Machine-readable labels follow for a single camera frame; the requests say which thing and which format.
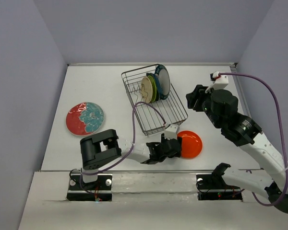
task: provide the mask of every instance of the blue plate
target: blue plate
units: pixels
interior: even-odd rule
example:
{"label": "blue plate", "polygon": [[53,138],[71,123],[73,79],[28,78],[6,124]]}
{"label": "blue plate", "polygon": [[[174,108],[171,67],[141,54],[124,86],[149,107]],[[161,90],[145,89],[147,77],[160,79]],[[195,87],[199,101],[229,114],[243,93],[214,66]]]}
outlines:
{"label": "blue plate", "polygon": [[161,90],[158,89],[160,93],[160,99],[165,100],[167,99],[171,88],[168,70],[167,68],[165,68],[164,65],[158,65],[155,71],[155,75],[159,81],[159,85],[161,88]]}

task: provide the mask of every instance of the plate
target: plate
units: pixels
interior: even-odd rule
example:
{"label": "plate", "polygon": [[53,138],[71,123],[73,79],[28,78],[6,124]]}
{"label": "plate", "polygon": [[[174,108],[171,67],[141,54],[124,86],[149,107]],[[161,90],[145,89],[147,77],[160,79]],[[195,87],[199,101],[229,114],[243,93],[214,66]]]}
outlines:
{"label": "plate", "polygon": [[140,93],[145,103],[150,103],[153,97],[153,86],[148,77],[143,77],[141,81]]}
{"label": "plate", "polygon": [[157,76],[155,74],[153,74],[155,83],[156,83],[156,87],[157,87],[157,95],[156,95],[156,102],[159,101],[160,98],[160,94],[162,93],[162,89],[161,89],[161,85],[159,82],[159,79],[157,78]]}
{"label": "plate", "polygon": [[66,115],[68,130],[81,137],[95,133],[103,121],[104,112],[99,105],[92,102],[77,104]]}
{"label": "plate", "polygon": [[153,96],[151,102],[154,102],[156,100],[156,95],[157,95],[157,87],[156,87],[156,82],[153,77],[153,73],[147,73],[146,76],[149,78],[150,82],[152,83],[153,86]]}
{"label": "plate", "polygon": [[170,92],[170,88],[171,88],[171,82],[169,79],[168,70],[167,68],[165,68],[164,65],[158,65],[155,71],[155,75],[157,76],[160,82],[160,86],[162,90],[162,92],[159,92],[160,98],[162,100],[165,100],[167,99],[169,92]]}
{"label": "plate", "polygon": [[182,131],[177,134],[177,136],[182,138],[181,157],[194,158],[201,153],[203,143],[196,133],[193,133],[192,131]]}

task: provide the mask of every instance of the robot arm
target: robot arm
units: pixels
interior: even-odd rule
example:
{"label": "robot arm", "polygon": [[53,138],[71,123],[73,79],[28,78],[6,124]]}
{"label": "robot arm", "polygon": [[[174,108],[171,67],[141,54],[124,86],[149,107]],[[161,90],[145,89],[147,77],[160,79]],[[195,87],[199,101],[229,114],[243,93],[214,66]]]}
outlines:
{"label": "robot arm", "polygon": [[[171,124],[161,135],[161,142],[146,144],[119,139],[114,129],[83,138],[80,141],[83,182],[96,181],[99,169],[120,157],[141,164],[157,164],[166,158],[180,157],[182,139],[177,137],[178,129],[178,125]],[[102,144],[106,148],[104,151],[102,151]]]}
{"label": "robot arm", "polygon": [[[228,185],[260,194],[273,203],[281,195],[286,182],[288,168],[284,169],[282,155],[250,117],[238,113],[237,97],[224,90],[228,77],[216,72],[211,75],[211,80],[214,82],[211,86],[197,85],[193,92],[186,95],[188,108],[205,112],[215,128],[220,128],[226,139],[252,156],[270,177],[239,171],[224,163],[218,165],[212,175]],[[288,189],[275,207],[288,213]]]}

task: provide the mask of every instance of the yellow plate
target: yellow plate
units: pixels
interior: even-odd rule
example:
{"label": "yellow plate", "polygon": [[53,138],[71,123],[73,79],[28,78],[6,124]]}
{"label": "yellow plate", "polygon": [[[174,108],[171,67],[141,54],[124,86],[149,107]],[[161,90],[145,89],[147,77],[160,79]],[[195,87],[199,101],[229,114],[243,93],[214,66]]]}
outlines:
{"label": "yellow plate", "polygon": [[143,77],[141,81],[140,93],[142,95],[142,101],[150,103],[153,97],[153,86],[148,77]]}
{"label": "yellow plate", "polygon": [[153,87],[153,96],[152,96],[152,100],[151,102],[154,102],[156,100],[156,96],[157,96],[157,87],[156,87],[156,82],[154,80],[154,77],[151,75],[147,75],[147,77],[149,78],[150,82],[152,83],[152,87]]}

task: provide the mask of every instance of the green plate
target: green plate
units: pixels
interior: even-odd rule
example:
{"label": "green plate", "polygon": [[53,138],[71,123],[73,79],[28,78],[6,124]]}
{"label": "green plate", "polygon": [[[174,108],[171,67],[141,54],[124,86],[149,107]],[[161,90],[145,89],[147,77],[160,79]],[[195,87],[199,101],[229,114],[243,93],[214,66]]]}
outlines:
{"label": "green plate", "polygon": [[153,86],[153,96],[152,96],[151,102],[154,102],[156,100],[156,96],[157,96],[156,83],[155,83],[154,77],[151,76],[151,74],[147,74],[147,77],[148,77],[148,79],[150,80],[150,82],[152,83],[152,86]]}

